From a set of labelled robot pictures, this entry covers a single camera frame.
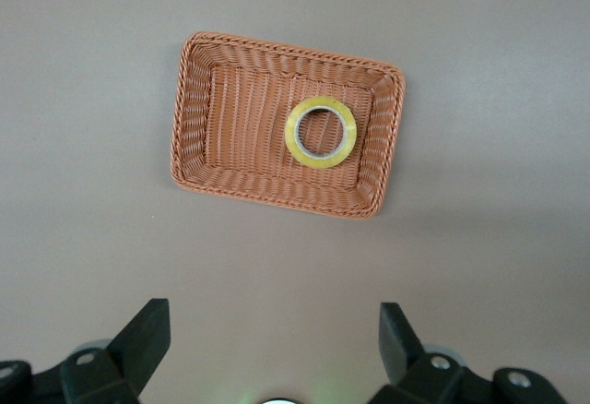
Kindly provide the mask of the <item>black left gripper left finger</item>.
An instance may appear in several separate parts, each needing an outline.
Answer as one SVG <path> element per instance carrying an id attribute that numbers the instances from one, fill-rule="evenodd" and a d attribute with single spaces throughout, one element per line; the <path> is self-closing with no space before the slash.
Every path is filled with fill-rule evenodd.
<path id="1" fill-rule="evenodd" d="M 1 401 L 138 403 L 170 345 L 170 303 L 154 298 L 104 348 L 75 351 L 36 374 L 26 361 L 2 361 Z"/>

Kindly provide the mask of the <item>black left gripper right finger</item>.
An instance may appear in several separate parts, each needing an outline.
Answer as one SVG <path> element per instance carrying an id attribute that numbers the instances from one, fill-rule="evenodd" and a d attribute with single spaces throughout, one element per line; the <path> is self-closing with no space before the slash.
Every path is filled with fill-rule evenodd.
<path id="1" fill-rule="evenodd" d="M 371 403 L 563 403 L 544 376 L 503 367 L 488 380 L 454 356 L 425 349 L 398 303 L 379 310 L 379 352 L 388 383 Z"/>

